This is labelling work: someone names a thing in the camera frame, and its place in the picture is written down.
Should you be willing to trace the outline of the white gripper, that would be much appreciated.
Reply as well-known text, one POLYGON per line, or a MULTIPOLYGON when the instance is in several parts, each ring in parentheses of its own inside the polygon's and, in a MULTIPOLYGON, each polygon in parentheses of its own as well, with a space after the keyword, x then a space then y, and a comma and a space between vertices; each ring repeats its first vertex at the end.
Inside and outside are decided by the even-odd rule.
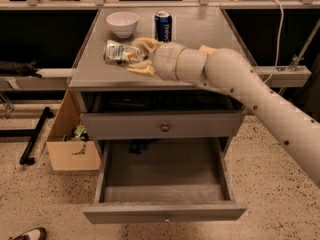
POLYGON ((140 37, 132 42, 144 55, 154 54, 153 63, 145 60, 129 64, 127 70, 144 76, 154 77, 155 74, 162 80, 177 81, 176 69, 178 57, 185 47, 174 42, 164 43, 153 38, 140 37))

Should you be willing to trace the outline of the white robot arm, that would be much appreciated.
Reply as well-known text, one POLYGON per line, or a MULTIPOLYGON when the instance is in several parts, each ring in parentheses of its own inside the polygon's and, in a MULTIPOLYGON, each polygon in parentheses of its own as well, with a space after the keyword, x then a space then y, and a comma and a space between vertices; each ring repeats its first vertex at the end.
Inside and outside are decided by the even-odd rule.
POLYGON ((272 91, 243 55, 230 48, 188 49, 151 38, 132 44, 146 52, 158 78, 190 83, 242 103, 320 187, 320 123, 272 91))

